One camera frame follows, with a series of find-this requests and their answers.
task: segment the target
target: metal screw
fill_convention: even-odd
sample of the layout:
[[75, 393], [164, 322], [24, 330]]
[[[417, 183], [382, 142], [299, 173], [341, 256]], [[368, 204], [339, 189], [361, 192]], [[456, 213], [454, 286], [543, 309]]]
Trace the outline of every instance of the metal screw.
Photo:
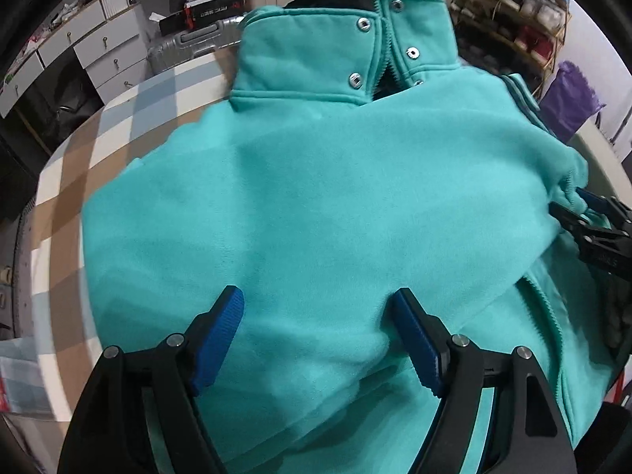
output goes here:
[[393, 7], [393, 10], [395, 12], [401, 12], [404, 8], [404, 2], [402, 2], [401, 0], [393, 0], [391, 2], [391, 7]]
[[455, 346], [465, 348], [470, 345], [470, 339], [465, 335], [452, 335], [452, 342]]
[[167, 337], [167, 345], [172, 348], [177, 348], [184, 343], [184, 335], [179, 333], [174, 333], [173, 335], [169, 335]]
[[365, 17], [361, 17], [360, 19], [358, 19], [356, 25], [358, 25], [358, 28], [363, 32], [368, 32], [369, 30], [371, 30], [371, 22]]
[[359, 89], [362, 87], [362, 77], [359, 73], [352, 73], [349, 77], [349, 85], [354, 89]]
[[103, 357], [107, 359], [114, 358], [118, 355], [118, 348], [116, 346], [108, 346], [103, 350]]
[[519, 348], [517, 348], [516, 353], [520, 358], [524, 358], [525, 360], [528, 360], [530, 357], [533, 356], [531, 350], [526, 346], [520, 346]]
[[406, 50], [406, 55], [415, 60], [416, 58], [419, 58], [419, 50], [415, 47], [410, 47]]

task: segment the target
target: shoe rack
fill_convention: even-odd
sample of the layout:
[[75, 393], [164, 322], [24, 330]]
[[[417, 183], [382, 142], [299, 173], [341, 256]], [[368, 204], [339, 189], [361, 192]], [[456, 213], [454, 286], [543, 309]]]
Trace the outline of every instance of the shoe rack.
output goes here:
[[[555, 71], [557, 57], [564, 46], [566, 40], [566, 30], [571, 20], [571, 13], [568, 10], [568, 1], [565, 0], [531, 0], [530, 4], [535, 9], [542, 9], [547, 6], [556, 16], [561, 14], [561, 19], [555, 22], [555, 27], [549, 28], [543, 22], [549, 23], [545, 19], [538, 19], [539, 11], [525, 13], [527, 0], [518, 3], [512, 0], [452, 0], [450, 2], [450, 14], [455, 27], [457, 42], [459, 43], [459, 55], [470, 64], [492, 72], [492, 74], [508, 74], [509, 72], [520, 72], [532, 90], [533, 96], [538, 99], [542, 95], [545, 82]], [[465, 31], [478, 31], [478, 34], [485, 36], [482, 41], [485, 45], [468, 47], [467, 39], [462, 36]], [[549, 41], [552, 45], [550, 58], [543, 58], [527, 44], [529, 41], [519, 37], [519, 32], [525, 32], [527, 36], [536, 36], [536, 41]], [[521, 63], [506, 61], [494, 63], [485, 62], [494, 57], [494, 52], [498, 48], [494, 44], [503, 45], [503, 57], [508, 58], [508, 50], [513, 51]]]

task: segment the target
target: plastic bag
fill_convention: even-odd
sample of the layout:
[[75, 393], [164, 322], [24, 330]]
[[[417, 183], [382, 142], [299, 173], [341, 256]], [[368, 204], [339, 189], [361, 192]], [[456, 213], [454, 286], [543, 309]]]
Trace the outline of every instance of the plastic bag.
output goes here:
[[564, 144], [603, 107], [586, 77], [569, 61], [559, 65], [551, 87], [540, 102], [542, 120]]

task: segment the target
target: floor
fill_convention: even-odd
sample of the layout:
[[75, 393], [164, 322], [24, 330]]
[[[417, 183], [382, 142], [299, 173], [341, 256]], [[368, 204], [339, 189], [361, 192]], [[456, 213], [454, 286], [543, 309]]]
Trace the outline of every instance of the floor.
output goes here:
[[33, 335], [30, 297], [30, 231], [32, 204], [28, 205], [14, 222], [0, 225], [0, 270], [9, 266], [13, 271], [13, 290], [0, 284], [0, 323], [11, 330], [0, 329], [0, 340]]
[[[17, 241], [18, 221], [4, 222], [0, 228], [0, 270], [5, 267], [13, 268], [15, 244]], [[0, 329], [0, 340], [13, 338], [13, 294], [11, 287], [0, 283], [0, 323], [9, 326], [11, 330]]]

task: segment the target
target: drawer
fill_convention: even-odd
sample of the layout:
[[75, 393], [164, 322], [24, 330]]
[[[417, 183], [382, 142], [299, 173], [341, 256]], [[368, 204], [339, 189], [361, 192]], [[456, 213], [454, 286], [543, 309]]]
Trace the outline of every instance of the drawer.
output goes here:
[[58, 28], [39, 47], [43, 64], [49, 66], [67, 48], [104, 21], [103, 9], [98, 0], [81, 9], [77, 15], [70, 18], [61, 28]]
[[84, 68], [142, 32], [137, 9], [141, 7], [123, 12], [75, 45], [75, 53]]
[[110, 19], [130, 6], [130, 0], [101, 0], [105, 18]]
[[141, 60], [105, 82], [101, 87], [97, 87], [97, 93], [101, 96], [103, 103], [111, 102], [119, 94], [144, 81], [148, 73], [149, 63]]
[[94, 87], [99, 87], [113, 76], [125, 71], [129, 66], [147, 57], [147, 48], [140, 36], [134, 37], [121, 46], [103, 55], [88, 66], [86, 71]]
[[33, 53], [21, 68], [18, 69], [11, 81], [4, 86], [0, 94], [0, 115], [5, 117], [18, 101], [24, 91], [36, 80], [43, 71], [42, 62], [37, 53]]

